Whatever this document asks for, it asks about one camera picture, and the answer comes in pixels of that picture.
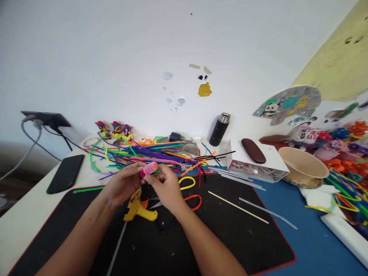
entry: hand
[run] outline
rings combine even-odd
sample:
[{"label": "hand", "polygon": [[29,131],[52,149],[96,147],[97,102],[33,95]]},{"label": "hand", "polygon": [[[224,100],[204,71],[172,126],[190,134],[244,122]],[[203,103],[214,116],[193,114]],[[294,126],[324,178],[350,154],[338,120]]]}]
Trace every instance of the hand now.
[{"label": "hand", "polygon": [[181,195],[179,181],[166,165],[158,165],[158,170],[162,171],[155,176],[146,174],[144,180],[152,185],[162,204],[176,216],[183,206],[187,206]]},{"label": "hand", "polygon": [[144,166],[146,166],[145,163],[138,162],[125,167],[113,176],[100,195],[104,196],[107,202],[114,206],[122,205],[144,183],[139,176]]}]

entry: blue mat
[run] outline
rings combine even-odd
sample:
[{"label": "blue mat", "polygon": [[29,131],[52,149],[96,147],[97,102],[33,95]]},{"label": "blue mat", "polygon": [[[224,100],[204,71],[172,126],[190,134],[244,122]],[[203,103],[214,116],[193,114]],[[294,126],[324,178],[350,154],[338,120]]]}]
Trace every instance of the blue mat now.
[{"label": "blue mat", "polygon": [[[253,183],[266,189],[255,189],[266,208],[285,217],[298,228],[295,230],[281,219],[275,218],[293,248],[297,261],[291,266],[264,275],[368,275],[368,270],[362,263],[321,221],[320,217],[325,213],[304,207],[305,199],[297,187],[283,180],[267,183],[255,179]],[[246,209],[246,206],[244,203],[240,207]]]}]

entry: red scissor handle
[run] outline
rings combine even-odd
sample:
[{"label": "red scissor handle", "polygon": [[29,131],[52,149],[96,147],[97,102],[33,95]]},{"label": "red scissor handle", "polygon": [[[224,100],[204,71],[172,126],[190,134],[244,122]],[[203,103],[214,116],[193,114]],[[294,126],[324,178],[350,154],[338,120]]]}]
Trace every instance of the red scissor handle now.
[{"label": "red scissor handle", "polygon": [[193,211],[197,211],[199,209],[199,207],[202,205],[202,198],[200,197],[200,195],[195,194],[195,195],[190,195],[190,196],[184,198],[184,201],[187,201],[187,200],[195,198],[195,197],[199,198],[199,203],[196,207],[192,208]]}]

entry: black phone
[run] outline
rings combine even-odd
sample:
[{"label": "black phone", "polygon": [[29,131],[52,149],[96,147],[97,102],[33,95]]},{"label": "black phone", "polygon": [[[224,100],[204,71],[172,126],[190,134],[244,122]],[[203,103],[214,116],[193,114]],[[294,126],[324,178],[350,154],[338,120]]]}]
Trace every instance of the black phone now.
[{"label": "black phone", "polygon": [[74,186],[84,155],[76,155],[64,158],[52,179],[46,193],[56,194]]}]

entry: black water bottle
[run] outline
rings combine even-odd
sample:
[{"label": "black water bottle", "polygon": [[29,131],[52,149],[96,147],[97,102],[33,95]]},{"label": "black water bottle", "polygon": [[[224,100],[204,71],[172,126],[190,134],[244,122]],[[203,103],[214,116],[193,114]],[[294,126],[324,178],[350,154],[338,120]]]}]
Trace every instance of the black water bottle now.
[{"label": "black water bottle", "polygon": [[212,146],[218,146],[220,144],[229,123],[230,123],[230,115],[228,113],[222,113],[218,117],[214,131],[212,132],[209,141]]}]

